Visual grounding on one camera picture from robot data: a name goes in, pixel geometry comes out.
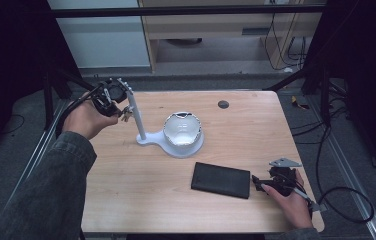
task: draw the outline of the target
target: white bowl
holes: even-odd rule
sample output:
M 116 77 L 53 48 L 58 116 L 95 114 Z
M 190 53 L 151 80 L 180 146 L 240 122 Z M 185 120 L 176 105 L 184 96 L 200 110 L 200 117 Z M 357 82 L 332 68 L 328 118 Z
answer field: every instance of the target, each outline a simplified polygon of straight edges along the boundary
M 171 145 L 176 147 L 189 147 L 200 138 L 201 123 L 192 113 L 173 113 L 166 119 L 163 133 Z

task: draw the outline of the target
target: white base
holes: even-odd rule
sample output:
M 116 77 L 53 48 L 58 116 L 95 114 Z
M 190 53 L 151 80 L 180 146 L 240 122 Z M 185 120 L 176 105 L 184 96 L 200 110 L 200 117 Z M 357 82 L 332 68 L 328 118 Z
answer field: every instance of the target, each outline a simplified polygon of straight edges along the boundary
M 204 142 L 203 133 L 201 133 L 198 141 L 190 147 L 177 147 L 177 146 L 170 144 L 165 139 L 163 131 L 159 131 L 156 133 L 146 132 L 145 136 L 146 136 L 145 140 L 142 140 L 139 134 L 138 136 L 136 136 L 136 141 L 139 143 L 139 145 L 141 146 L 152 145 L 152 144 L 159 145 L 163 149 L 163 151 L 165 151 L 167 154 L 175 158 L 187 158 L 196 154 L 200 150 L 200 148 L 203 146 L 203 142 Z

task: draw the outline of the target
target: white stand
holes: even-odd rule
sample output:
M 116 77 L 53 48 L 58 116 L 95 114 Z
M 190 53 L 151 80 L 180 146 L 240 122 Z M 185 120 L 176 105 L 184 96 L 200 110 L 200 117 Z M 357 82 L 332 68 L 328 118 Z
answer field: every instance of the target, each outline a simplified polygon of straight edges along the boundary
M 194 144 L 190 146 L 181 147 L 169 143 L 169 141 L 167 141 L 167 139 L 164 136 L 163 130 L 156 133 L 146 133 L 144 130 L 144 126 L 142 125 L 141 114 L 139 113 L 138 107 L 136 106 L 135 97 L 133 95 L 132 89 L 128 87 L 126 83 L 124 84 L 124 86 L 127 88 L 126 94 L 128 96 L 129 105 L 133 111 L 133 117 L 135 118 L 136 126 L 138 127 L 139 134 L 136 137 L 136 141 L 139 145 L 158 145 L 163 149 L 163 151 L 175 158 L 187 158 L 194 155 L 200 150 L 204 142 L 203 133 L 201 133 L 199 139 Z

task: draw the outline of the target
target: human arm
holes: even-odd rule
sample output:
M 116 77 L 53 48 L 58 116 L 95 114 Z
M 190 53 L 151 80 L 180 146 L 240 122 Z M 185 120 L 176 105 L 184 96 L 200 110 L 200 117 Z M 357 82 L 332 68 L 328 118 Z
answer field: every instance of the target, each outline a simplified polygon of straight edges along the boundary
M 301 175 L 296 171 L 297 181 L 303 185 L 304 181 Z M 268 185 L 262 185 L 263 189 L 271 196 L 281 207 L 285 218 L 293 225 L 295 230 L 281 235 L 281 240 L 294 239 L 320 239 L 318 232 L 313 227 L 312 219 L 309 215 L 307 201 L 296 192 L 292 192 L 285 197 L 279 194 L 274 188 Z
M 0 239 L 77 239 L 86 176 L 96 159 L 88 139 L 117 121 L 91 101 L 70 113 L 63 133 L 0 214 Z

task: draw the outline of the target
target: white cabinet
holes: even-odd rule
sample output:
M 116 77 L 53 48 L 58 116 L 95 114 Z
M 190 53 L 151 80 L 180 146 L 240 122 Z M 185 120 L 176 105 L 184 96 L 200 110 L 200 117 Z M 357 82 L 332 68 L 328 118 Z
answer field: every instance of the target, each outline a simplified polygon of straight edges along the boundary
M 136 0 L 48 0 L 52 9 L 138 7 Z M 149 67 L 140 17 L 63 18 L 60 29 L 79 68 Z

